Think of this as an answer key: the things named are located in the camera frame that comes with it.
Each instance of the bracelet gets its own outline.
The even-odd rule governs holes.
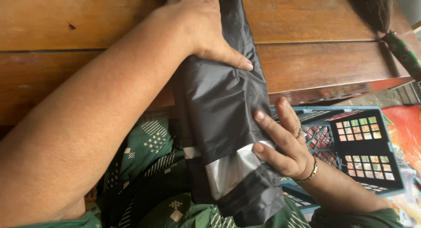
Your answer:
[[[304,179],[304,180],[294,180],[295,182],[305,183],[305,182],[311,180],[316,175],[316,171],[317,171],[317,167],[318,167],[318,161],[317,161],[317,157],[316,156],[313,155],[313,157],[314,157],[314,168],[313,168],[313,172],[310,174],[310,176],[307,179]]]

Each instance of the plastic basket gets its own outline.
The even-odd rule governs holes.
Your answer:
[[[293,107],[306,133],[309,151],[370,192],[389,197],[405,192],[382,110],[375,106]],[[272,118],[278,121],[275,108]],[[297,183],[282,178],[284,195],[301,211],[319,205]]]

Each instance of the gold ring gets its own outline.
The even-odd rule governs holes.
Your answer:
[[[297,137],[295,137],[296,139],[299,139],[299,138],[301,138],[302,136],[304,135],[304,132],[303,132],[303,130],[301,129],[301,127],[300,127],[300,129],[298,130],[298,136]]]

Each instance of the green broom handle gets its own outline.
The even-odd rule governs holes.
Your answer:
[[[386,34],[382,40],[387,43],[389,50],[408,71],[409,75],[411,75],[411,77],[413,77],[417,82],[420,82],[421,63],[409,49],[408,45],[396,36],[396,32]]]

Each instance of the green clothing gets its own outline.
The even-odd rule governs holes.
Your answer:
[[[98,183],[97,205],[105,228],[234,228],[232,217],[222,217],[216,205],[194,204],[189,193],[184,152],[173,145],[168,120],[138,122],[122,143]],[[264,225],[268,228],[397,228],[403,227],[393,209],[371,213],[339,214],[315,211],[309,223],[295,202]],[[29,227],[92,227],[99,220],[88,212],[76,220]]]

